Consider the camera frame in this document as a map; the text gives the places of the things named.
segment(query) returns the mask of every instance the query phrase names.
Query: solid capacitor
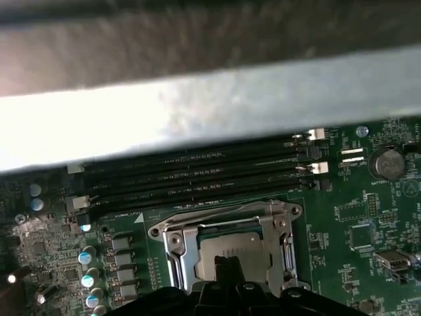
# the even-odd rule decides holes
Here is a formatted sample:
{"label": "solid capacitor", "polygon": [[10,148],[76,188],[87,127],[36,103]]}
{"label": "solid capacitor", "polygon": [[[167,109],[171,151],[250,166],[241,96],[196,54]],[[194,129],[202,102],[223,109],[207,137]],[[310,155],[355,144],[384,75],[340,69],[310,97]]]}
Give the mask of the solid capacitor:
{"label": "solid capacitor", "polygon": [[86,306],[89,308],[95,308],[99,305],[99,302],[104,297],[104,291],[100,288],[94,288],[90,293],[89,296],[86,298]]}
{"label": "solid capacitor", "polygon": [[7,282],[14,284],[19,280],[22,280],[24,277],[28,276],[32,272],[32,268],[29,265],[24,265],[23,267],[13,271],[7,277]]}
{"label": "solid capacitor", "polygon": [[92,246],[85,247],[78,256],[81,265],[89,265],[96,256],[97,250]]}
{"label": "solid capacitor", "polygon": [[106,313],[107,308],[105,308],[105,306],[100,305],[95,307],[91,316],[104,316]]}
{"label": "solid capacitor", "polygon": [[33,198],[36,198],[37,196],[39,196],[41,192],[42,192],[42,187],[38,183],[32,183],[31,185],[29,185],[29,194]]}
{"label": "solid capacitor", "polygon": [[55,285],[50,285],[44,291],[37,295],[37,303],[39,305],[44,304],[51,296],[53,296],[59,288]]}
{"label": "solid capacitor", "polygon": [[39,212],[44,208],[45,203],[42,199],[36,198],[31,201],[30,205],[32,210],[34,210],[35,212]]}
{"label": "solid capacitor", "polygon": [[87,273],[82,277],[81,284],[85,288],[91,288],[99,280],[99,270],[97,268],[90,268]]}

